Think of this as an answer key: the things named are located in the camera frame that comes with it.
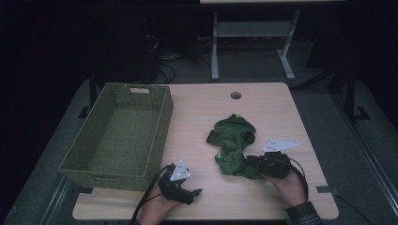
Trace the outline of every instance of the dark background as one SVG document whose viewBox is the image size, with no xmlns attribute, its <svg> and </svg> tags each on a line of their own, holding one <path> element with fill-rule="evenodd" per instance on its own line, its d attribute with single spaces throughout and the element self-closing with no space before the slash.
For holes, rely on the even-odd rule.
<svg viewBox="0 0 398 225">
<path fill-rule="evenodd" d="M 322 26 L 304 11 L 296 37 L 316 39 L 309 66 L 329 68 L 345 60 L 355 68 L 398 128 L 398 8 L 394 1 L 359 2 L 348 1 L 326 19 L 318 15 L 326 20 Z M 161 22 L 155 18 L 156 23 L 143 25 L 146 12 L 104 9 L 103 3 L 0 0 L 0 221 L 90 73 L 99 83 L 150 83 L 161 52 L 145 51 L 144 34 L 156 34 L 164 45 L 194 56 L 195 39 L 208 35 L 202 25 L 212 20 L 211 13 L 198 17 L 204 12 L 176 10 L 160 12 Z"/>
</svg>

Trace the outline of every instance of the person's right hand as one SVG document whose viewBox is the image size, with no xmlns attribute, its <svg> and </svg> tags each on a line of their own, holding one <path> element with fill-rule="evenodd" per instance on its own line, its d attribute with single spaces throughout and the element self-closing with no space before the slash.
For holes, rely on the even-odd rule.
<svg viewBox="0 0 398 225">
<path fill-rule="evenodd" d="M 284 179 L 263 176 L 276 187 L 279 195 L 289 207 L 307 202 L 299 176 L 292 170 Z"/>
</svg>

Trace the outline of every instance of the sleeve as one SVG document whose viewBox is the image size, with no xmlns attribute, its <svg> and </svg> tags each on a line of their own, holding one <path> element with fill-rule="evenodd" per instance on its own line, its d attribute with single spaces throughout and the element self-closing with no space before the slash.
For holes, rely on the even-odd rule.
<svg viewBox="0 0 398 225">
<path fill-rule="evenodd" d="M 286 209 L 286 213 L 294 225 L 320 225 L 322 219 L 312 202 L 305 202 Z"/>
</svg>

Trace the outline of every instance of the table hole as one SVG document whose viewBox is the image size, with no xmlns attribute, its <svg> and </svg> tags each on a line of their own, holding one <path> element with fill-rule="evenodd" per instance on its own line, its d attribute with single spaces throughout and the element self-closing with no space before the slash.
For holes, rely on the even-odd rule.
<svg viewBox="0 0 398 225">
<path fill-rule="evenodd" d="M 233 92 L 233 93 L 231 93 L 231 98 L 240 99 L 240 98 L 242 98 L 242 95 L 239 92 Z"/>
</svg>

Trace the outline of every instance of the green cloth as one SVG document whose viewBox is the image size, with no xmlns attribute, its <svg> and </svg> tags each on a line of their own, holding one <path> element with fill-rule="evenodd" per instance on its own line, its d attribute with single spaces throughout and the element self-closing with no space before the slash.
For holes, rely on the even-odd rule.
<svg viewBox="0 0 398 225">
<path fill-rule="evenodd" d="M 236 114 L 214 125 L 207 142 L 222 148 L 215 157 L 222 174 L 243 176 L 253 180 L 264 179 L 254 167 L 248 164 L 243 155 L 245 148 L 254 142 L 254 134 L 254 126 Z"/>
</svg>

